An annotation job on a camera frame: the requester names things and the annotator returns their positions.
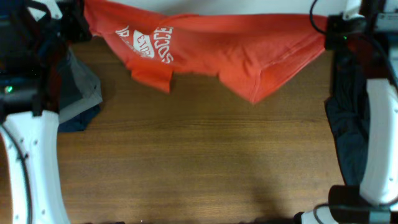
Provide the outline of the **folded light grey shirt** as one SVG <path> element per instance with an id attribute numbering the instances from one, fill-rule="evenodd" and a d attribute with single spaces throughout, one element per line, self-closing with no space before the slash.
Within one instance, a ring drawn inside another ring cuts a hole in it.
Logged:
<path id="1" fill-rule="evenodd" d="M 67 53 L 73 54 L 72 72 L 76 86 L 82 95 L 82 99 L 60 110 L 60 124 L 103 102 L 100 79 L 89 67 L 75 56 L 72 49 L 68 49 Z"/>

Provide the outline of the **orange printed t-shirt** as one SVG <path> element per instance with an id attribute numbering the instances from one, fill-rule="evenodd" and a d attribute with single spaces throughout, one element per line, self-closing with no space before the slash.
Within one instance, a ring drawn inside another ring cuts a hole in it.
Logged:
<path id="1" fill-rule="evenodd" d="M 324 52 L 305 14 L 166 16 L 111 1 L 86 1 L 102 37 L 137 82 L 169 92 L 174 74 L 217 77 L 258 103 Z"/>

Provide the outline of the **black garment on table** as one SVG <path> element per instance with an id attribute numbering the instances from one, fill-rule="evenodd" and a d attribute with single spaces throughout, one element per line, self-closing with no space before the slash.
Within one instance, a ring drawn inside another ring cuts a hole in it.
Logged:
<path id="1" fill-rule="evenodd" d="M 346 185 L 360 185 L 368 159 L 370 111 L 366 84 L 356 57 L 348 51 L 336 51 L 325 112 Z"/>

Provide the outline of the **folded navy blue shirt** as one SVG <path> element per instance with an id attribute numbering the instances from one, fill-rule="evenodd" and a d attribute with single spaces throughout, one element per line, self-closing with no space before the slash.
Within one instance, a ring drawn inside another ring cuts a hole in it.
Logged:
<path id="1" fill-rule="evenodd" d="M 72 119 L 62 123 L 58 127 L 59 133 L 74 133 L 84 131 L 91 121 L 100 113 L 99 105 L 93 106 L 90 109 L 76 115 Z"/>

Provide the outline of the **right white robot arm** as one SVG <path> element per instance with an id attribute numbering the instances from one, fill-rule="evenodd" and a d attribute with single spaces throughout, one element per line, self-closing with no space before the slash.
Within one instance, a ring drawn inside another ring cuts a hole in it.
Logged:
<path id="1" fill-rule="evenodd" d="M 397 223 L 397 1 L 347 1 L 328 17 L 325 47 L 348 49 L 366 79 L 370 124 L 358 186 L 334 185 L 328 202 L 294 223 Z"/>

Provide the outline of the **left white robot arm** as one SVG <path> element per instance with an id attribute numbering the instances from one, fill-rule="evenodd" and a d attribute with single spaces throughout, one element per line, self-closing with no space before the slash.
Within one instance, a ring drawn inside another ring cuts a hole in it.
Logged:
<path id="1" fill-rule="evenodd" d="M 83 1 L 1 2 L 1 139 L 13 223 L 68 223 L 57 159 L 58 65 L 91 39 Z"/>

